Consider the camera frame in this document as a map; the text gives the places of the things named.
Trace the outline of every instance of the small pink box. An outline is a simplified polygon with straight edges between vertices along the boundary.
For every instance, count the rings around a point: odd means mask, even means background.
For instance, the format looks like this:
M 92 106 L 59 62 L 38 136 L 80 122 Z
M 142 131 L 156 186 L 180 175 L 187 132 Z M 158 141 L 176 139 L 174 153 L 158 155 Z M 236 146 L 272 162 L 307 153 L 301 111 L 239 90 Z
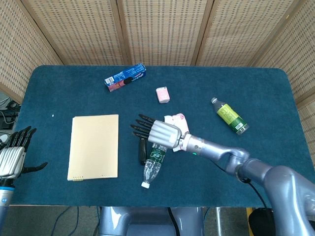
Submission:
M 167 103 L 169 102 L 169 94 L 167 91 L 167 87 L 160 87 L 156 89 L 157 91 L 157 98 L 159 103 Z

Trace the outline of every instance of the blue tablecloth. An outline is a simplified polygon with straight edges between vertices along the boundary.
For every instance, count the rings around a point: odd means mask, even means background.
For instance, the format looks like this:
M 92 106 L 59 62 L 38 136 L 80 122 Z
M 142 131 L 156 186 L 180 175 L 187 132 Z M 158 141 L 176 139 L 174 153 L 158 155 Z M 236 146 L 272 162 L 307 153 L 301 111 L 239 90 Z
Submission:
M 32 74 L 17 130 L 37 128 L 25 166 L 47 167 L 22 175 L 13 204 L 80 206 L 261 206 L 246 184 L 209 160 L 167 152 L 150 189 L 140 186 L 138 138 L 130 124 L 138 114 L 156 119 L 183 113 L 190 133 L 242 147 L 271 165 L 287 165 L 314 181 L 314 170 L 287 75 L 279 69 L 147 66 L 147 75 L 109 92 L 103 79 L 126 66 L 40 66 Z M 171 100 L 159 104 L 155 89 Z M 236 135 L 213 111 L 210 99 L 228 103 L 250 125 Z M 118 178 L 67 181 L 74 116 L 119 114 Z M 264 190 L 258 188 L 264 198 Z

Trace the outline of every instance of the silver robotic hand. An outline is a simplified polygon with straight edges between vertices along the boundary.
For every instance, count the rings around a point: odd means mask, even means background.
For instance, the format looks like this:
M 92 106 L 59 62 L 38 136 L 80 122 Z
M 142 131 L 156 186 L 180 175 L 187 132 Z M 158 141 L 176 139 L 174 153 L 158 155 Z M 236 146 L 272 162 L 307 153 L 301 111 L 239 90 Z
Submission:
M 307 215 L 315 215 L 315 185 L 286 166 L 270 166 L 260 160 L 251 159 L 250 154 L 237 147 L 225 147 L 191 134 L 182 134 L 174 125 L 154 120 L 144 115 L 132 125 L 140 132 L 138 137 L 167 148 L 179 146 L 182 150 L 204 156 L 213 162 L 224 155 L 229 156 L 223 168 L 238 180 L 251 179 L 266 191 L 274 211 L 277 236 L 315 236 Z
M 13 133 L 0 152 L 0 234 L 9 209 L 15 186 L 13 181 L 21 174 L 43 169 L 47 162 L 37 167 L 24 167 L 25 155 L 36 129 L 28 126 Z

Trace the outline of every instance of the bottle cap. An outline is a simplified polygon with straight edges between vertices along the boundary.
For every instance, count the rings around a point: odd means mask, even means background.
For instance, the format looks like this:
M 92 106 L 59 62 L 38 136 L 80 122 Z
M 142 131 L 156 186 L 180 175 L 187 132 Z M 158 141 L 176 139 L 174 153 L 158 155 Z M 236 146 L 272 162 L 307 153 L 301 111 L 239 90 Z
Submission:
M 142 182 L 141 186 L 144 187 L 144 188 L 149 188 L 150 184 L 146 183 L 146 182 Z
M 216 98 L 216 97 L 211 98 L 211 103 L 212 103 L 212 104 L 215 103 L 216 101 L 217 101 L 217 98 Z

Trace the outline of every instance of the blue box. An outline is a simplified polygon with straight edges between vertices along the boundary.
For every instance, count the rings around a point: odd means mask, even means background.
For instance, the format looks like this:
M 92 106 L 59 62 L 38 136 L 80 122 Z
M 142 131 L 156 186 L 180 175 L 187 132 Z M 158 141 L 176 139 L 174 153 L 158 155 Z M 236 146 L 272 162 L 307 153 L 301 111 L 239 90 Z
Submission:
M 130 84 L 131 82 L 141 77 L 144 77 L 145 75 L 146 67 L 142 63 L 139 63 L 137 65 L 134 65 L 133 67 L 123 70 L 122 72 L 116 75 L 104 79 L 104 83 L 111 92 L 116 89 L 119 89 L 122 86 Z

